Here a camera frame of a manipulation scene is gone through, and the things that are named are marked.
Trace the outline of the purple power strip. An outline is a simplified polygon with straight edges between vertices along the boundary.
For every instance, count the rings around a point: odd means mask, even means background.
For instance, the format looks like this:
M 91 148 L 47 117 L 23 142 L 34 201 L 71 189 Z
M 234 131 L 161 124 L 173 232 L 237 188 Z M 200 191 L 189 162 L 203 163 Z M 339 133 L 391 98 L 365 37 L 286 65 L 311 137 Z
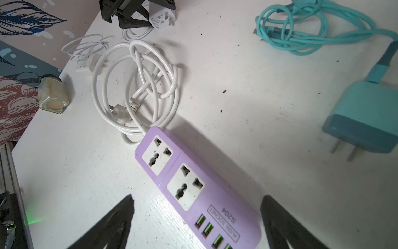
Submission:
M 135 159 L 205 248 L 257 248 L 256 211 L 170 131 L 151 127 Z

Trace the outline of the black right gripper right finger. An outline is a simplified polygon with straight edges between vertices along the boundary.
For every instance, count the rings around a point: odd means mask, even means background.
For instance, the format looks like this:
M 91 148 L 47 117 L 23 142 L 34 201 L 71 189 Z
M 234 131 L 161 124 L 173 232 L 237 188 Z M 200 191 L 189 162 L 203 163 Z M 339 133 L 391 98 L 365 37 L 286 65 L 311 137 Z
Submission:
M 260 212 L 271 249 L 327 249 L 270 195 L 264 196 Z

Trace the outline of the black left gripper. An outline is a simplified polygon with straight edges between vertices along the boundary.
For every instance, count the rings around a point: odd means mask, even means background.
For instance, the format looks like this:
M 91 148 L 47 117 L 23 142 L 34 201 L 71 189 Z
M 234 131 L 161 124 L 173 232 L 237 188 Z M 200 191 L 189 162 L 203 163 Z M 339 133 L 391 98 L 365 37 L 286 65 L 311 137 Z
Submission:
M 167 0 L 149 0 L 149 2 L 161 5 L 163 7 L 176 10 L 174 1 Z M 99 0 L 102 19 L 112 23 L 112 17 L 117 16 L 119 27 L 122 29 L 134 29 L 151 27 L 149 22 L 149 11 L 143 7 L 144 0 Z

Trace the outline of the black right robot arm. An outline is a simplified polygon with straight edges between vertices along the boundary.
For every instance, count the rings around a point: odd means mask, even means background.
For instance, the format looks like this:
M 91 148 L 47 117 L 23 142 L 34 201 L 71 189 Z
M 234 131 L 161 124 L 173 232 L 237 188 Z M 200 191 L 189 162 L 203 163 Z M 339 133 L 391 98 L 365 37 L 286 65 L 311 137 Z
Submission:
M 270 195 L 260 207 L 271 249 L 324 249 L 326 246 Z M 134 215 L 134 200 L 124 197 L 100 221 L 80 237 L 72 249 L 124 249 Z M 1 248 L 26 249 L 28 240 L 16 194 L 1 194 Z

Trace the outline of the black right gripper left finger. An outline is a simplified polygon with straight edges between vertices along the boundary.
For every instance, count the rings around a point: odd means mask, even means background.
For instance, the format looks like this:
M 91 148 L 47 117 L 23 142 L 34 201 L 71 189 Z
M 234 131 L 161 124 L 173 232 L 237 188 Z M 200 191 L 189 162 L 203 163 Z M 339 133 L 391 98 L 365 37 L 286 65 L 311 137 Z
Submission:
M 125 249 L 133 215 L 134 200 L 127 195 L 70 248 Z

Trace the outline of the white charger with cable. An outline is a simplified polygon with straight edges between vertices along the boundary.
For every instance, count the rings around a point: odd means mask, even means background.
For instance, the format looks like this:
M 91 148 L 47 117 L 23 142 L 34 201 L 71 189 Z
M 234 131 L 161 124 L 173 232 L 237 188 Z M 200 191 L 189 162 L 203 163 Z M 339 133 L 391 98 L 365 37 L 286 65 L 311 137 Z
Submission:
M 134 39 L 143 39 L 155 30 L 160 30 L 165 27 L 173 26 L 176 21 L 176 10 L 172 10 L 161 5 L 144 1 L 143 7 L 149 11 L 149 22 L 151 27 L 123 29 L 122 38 L 126 41 Z

